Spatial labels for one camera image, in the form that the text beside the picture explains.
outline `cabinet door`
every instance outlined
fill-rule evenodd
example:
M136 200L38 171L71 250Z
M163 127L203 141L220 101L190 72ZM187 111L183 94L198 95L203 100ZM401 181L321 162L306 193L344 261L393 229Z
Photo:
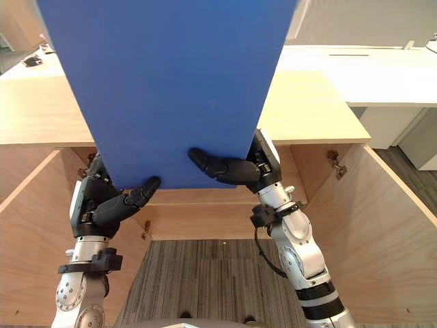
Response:
M75 243L68 209L76 171L83 166L71 149L54 150L0 204L1 324L51 324L57 269ZM107 325L115 322L145 255L148 242L141 233L134 220L127 220L110 243L124 258L122 270L109 274Z
M436 217L369 146L340 164L304 211L343 302L358 323L437 322Z

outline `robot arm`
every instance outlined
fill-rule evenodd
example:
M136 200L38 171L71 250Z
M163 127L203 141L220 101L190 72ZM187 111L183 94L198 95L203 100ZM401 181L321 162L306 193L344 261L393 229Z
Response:
M292 284L308 327L353 328L355 323L335 290L311 223L292 201L293 187L281 184L279 155L271 140L257 130L245 161L220 159L193 148L189 157L200 170L217 181L246 185L262 205L253 209L256 229L266 227L275 241L281 265Z
M121 269L123 256L109 247L120 221L147 204L160 185L150 178L130 193L120 193L111 183L97 155L87 175L76 184L71 225L74 249L66 251L69 263L61 265L56 290L56 316L52 328L103 328L103 299L109 293L107 273Z

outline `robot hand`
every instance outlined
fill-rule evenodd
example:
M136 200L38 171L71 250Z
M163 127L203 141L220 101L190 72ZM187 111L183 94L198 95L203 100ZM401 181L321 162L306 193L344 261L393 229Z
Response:
M246 160L221 159L199 148L191 148L188 155L209 177L229 185L246 185L253 193L282 179L279 155L262 130L255 131Z
M118 191L99 154L89 164L86 173L71 219L75 238L89 235L114 237L120 222L145 206L160 186L160 178L154 176L130 193Z
M130 193L122 193L113 186L102 157L91 160L74 190L71 226L76 245L66 252L70 262L58 270L62 276L52 328L104 327L107 273L120 270L123 260L109 242L120 222L145 206L159 185L160 179L152 177Z

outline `black clamp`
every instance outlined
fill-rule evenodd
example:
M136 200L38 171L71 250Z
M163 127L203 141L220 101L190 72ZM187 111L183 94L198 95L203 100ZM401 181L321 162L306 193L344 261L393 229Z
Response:
M28 57L22 61L24 66L26 67L32 67L32 66L38 66L42 64L41 58L38 57L38 55L33 55L31 57Z
M275 212L274 208L268 205L257 205L252 208L253 215L251 216L251 221L255 228L269 228L271 223L280 222L282 218L296 212L300 208L302 208L300 202L296 202L280 212Z
M106 248L99 254L94 254L89 263L70 263L61 265L58 273L70 272L92 272L108 273L109 271L119 271L122 268L123 256L117 255L115 248Z

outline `black cable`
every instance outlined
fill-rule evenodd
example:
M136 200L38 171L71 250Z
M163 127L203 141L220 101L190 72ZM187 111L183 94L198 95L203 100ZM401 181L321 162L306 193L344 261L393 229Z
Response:
M430 47L428 47L428 46L426 46L425 48L428 49L428 50L430 50L430 51L432 51L433 53L437 53L437 51L432 50L432 49L431 49Z
M270 268L272 268L272 270L277 274L280 275L282 278L286 278L287 275L285 274L284 271L282 271L280 268L278 268L277 266L275 266L273 263L271 263L271 261L269 261L269 259L267 258L267 256L265 255L264 251L261 248L261 245L259 244L259 240L258 240L258 228L255 228L255 243L257 244L258 250L259 250L259 254L260 256L263 257L263 259L267 262L268 266Z

